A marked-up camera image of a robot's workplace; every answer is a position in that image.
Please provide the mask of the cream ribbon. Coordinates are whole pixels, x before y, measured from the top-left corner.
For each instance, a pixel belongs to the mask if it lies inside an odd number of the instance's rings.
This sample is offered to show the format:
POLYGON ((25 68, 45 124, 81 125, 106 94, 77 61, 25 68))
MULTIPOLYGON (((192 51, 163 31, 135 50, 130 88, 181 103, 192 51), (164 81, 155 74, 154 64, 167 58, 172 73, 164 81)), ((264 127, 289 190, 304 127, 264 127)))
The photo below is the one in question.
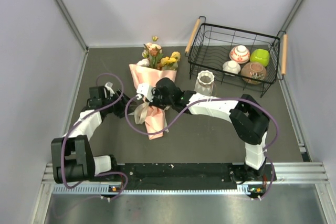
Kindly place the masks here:
POLYGON ((136 124, 143 124, 147 117, 149 103, 144 102, 134 110, 134 121, 136 124))

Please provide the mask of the pink wrapping paper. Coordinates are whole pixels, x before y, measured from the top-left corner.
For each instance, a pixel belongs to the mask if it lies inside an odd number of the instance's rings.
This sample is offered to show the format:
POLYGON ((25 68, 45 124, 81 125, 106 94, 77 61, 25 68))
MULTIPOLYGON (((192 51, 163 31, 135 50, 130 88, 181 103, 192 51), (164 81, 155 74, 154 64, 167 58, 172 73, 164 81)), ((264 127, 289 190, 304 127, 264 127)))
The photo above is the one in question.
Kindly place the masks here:
POLYGON ((134 110, 136 124, 144 124, 150 140, 163 136, 163 129, 167 126, 164 109, 152 105, 156 83, 168 78, 175 81, 176 70, 156 70, 143 65, 130 64, 131 76, 136 92, 142 95, 143 103, 134 110))

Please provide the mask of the artificial flower bunch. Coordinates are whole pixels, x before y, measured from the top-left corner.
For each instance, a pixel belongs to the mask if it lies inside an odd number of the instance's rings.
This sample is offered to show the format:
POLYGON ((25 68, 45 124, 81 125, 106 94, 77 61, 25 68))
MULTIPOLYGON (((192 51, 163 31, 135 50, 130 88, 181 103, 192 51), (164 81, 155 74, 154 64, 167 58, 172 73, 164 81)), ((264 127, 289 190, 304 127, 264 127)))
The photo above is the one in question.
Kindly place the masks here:
POLYGON ((141 53, 143 59, 138 61, 136 65, 156 70, 176 71, 181 60, 181 53, 174 51, 170 56, 165 56, 163 48, 157 44, 158 39, 157 36, 153 36, 151 42, 143 44, 143 51, 141 53))

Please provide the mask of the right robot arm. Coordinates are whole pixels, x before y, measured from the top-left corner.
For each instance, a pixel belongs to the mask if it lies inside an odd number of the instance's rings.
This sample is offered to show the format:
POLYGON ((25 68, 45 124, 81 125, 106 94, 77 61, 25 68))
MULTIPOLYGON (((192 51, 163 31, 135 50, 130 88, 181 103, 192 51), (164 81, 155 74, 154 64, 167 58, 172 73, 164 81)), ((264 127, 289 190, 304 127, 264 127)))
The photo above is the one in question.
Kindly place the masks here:
POLYGON ((269 118, 257 107, 250 95, 243 94, 242 101, 219 101, 217 97, 196 91, 182 91, 169 78, 159 80, 150 91, 150 105, 163 109, 171 107, 177 112, 207 115, 231 123, 238 137, 245 143, 245 163, 241 172, 233 171, 236 181, 257 180, 264 174, 266 158, 264 147, 269 118))

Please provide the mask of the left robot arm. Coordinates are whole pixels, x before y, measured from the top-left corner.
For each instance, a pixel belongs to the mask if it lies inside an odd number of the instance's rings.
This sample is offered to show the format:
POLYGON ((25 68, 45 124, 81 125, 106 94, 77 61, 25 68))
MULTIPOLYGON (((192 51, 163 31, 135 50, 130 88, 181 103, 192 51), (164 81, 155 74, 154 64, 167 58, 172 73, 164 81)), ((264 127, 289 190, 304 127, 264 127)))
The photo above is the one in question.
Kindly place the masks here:
POLYGON ((63 177, 67 182, 81 182, 99 174, 114 180, 119 174, 115 158, 112 155, 94 157, 89 140, 107 115, 124 117, 130 98, 120 89, 113 91, 110 82, 89 88, 89 95, 79 119, 68 133, 51 142, 52 171, 58 184, 63 183, 63 177))

